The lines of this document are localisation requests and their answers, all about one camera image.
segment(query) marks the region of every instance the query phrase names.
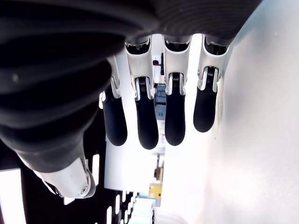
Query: robotic finger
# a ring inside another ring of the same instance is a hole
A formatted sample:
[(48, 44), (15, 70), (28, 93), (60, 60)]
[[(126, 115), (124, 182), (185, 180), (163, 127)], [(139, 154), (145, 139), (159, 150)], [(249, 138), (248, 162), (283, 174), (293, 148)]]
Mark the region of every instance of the robotic finger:
[(115, 56), (107, 58), (112, 68), (110, 85), (101, 93), (103, 104), (106, 134), (115, 146), (123, 145), (128, 136), (125, 113), (122, 107), (120, 93), (120, 78)]
[(135, 92), (138, 137), (145, 149), (156, 147), (159, 139), (154, 102), (151, 37), (126, 42), (126, 53)]
[(217, 82), (221, 78), (230, 43), (216, 42), (203, 35), (198, 67), (197, 95), (193, 114), (193, 124), (197, 131), (209, 131), (215, 119), (218, 91)]
[(173, 146), (181, 144), (185, 137), (185, 85), (190, 41), (191, 36), (164, 36), (165, 137)]

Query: metal spring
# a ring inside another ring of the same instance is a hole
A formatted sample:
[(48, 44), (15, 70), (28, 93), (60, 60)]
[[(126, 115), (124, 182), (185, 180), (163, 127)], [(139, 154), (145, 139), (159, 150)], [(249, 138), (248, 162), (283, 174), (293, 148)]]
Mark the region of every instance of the metal spring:
[(214, 76), (214, 73), (211, 72), (211, 71), (208, 71), (208, 72), (207, 72), (207, 76)]
[(139, 85), (146, 85), (146, 81), (139, 81)]

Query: robotic hand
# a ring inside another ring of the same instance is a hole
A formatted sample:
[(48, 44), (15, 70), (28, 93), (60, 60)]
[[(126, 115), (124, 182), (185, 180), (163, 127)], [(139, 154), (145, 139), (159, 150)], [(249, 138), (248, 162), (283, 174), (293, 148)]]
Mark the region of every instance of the robotic hand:
[(125, 44), (141, 145), (158, 142), (151, 35), (164, 36), (167, 141), (185, 136), (191, 36), (202, 33), (193, 123), (208, 131), (227, 51), (261, 0), (0, 1), (0, 138), (61, 197), (95, 192), (83, 134), (103, 103), (107, 136), (127, 139), (113, 55)]

